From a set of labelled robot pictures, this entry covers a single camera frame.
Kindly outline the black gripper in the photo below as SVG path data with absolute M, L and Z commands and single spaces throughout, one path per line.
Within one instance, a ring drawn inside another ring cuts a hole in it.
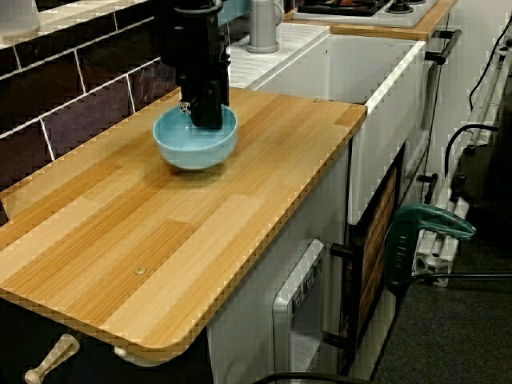
M 181 104 L 193 124 L 220 129 L 229 105 L 226 36 L 219 30 L 221 6 L 160 6 L 161 60 L 175 68 Z

